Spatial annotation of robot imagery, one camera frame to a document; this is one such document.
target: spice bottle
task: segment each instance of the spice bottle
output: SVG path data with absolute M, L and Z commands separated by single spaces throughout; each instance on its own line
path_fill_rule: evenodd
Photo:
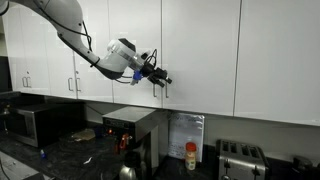
M 186 168 L 188 170 L 194 170 L 196 168 L 196 154 L 197 154 L 197 146 L 193 142 L 188 142 L 186 144 Z

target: upper cabinet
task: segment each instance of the upper cabinet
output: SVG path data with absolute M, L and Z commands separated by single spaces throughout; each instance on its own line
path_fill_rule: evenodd
M 29 93 L 50 95 L 47 54 L 44 36 L 44 18 L 31 9 L 20 8 L 24 55 L 28 65 Z
M 17 5 L 11 7 L 3 19 L 13 90 L 49 95 L 42 18 Z
M 107 55 L 109 38 L 108 0 L 78 0 L 83 11 L 88 34 L 92 37 L 92 51 L 100 58 Z M 82 42 L 87 43 L 87 38 L 82 37 Z M 96 68 L 90 68 L 90 64 L 78 54 L 75 54 L 76 89 L 78 98 L 113 102 L 112 81 L 102 75 Z
M 126 38 L 139 54 L 157 49 L 157 67 L 161 67 L 161 0 L 109 0 L 110 37 Z M 127 68 L 124 76 L 132 76 Z M 121 78 L 131 82 L 131 78 Z M 161 87 L 143 78 L 138 84 L 114 81 L 114 102 L 161 108 Z
M 12 88 L 28 92 L 27 63 L 24 55 L 23 35 L 20 20 L 20 6 L 12 7 L 2 16 L 9 57 Z
M 243 0 L 235 116 L 320 125 L 319 7 Z
M 53 25 L 44 20 L 51 95 L 77 98 L 73 51 L 57 36 Z
M 163 108 L 233 115 L 240 0 L 162 0 Z

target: white paper sheet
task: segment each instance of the white paper sheet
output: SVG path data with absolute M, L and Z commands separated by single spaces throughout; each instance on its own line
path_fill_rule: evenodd
M 184 159 L 186 143 L 197 145 L 197 161 L 202 161 L 204 116 L 185 113 L 172 113 L 169 118 L 168 155 Z

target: robotic arm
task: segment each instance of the robotic arm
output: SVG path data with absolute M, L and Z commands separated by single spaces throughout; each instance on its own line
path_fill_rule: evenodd
M 108 47 L 108 54 L 101 59 L 91 50 L 91 37 L 88 35 L 80 4 L 77 0 L 11 0 L 22 4 L 42 17 L 46 18 L 56 28 L 58 37 L 77 54 L 87 60 L 91 67 L 96 67 L 104 76 L 111 80 L 121 78 L 124 70 L 130 67 L 135 71 L 132 85 L 137 83 L 143 77 L 153 84 L 164 87 L 160 80 L 171 84 L 172 80 L 168 73 L 161 68 L 156 68 L 156 64 L 150 63 L 150 58 L 156 58 L 154 55 L 139 55 L 136 48 L 126 39 L 112 40 Z M 3 15 L 9 9 L 8 0 L 0 0 L 0 15 Z M 88 39 L 89 48 L 87 48 L 81 36 Z

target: bottle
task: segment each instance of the bottle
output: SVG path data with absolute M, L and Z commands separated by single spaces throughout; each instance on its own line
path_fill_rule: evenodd
M 40 150 L 40 155 L 41 155 L 41 159 L 46 159 L 47 155 L 46 153 L 43 151 L 43 149 Z
M 197 156 L 197 145 L 193 142 L 186 144 L 186 156 L 185 165 L 188 170 L 194 170 L 196 168 L 196 156 Z

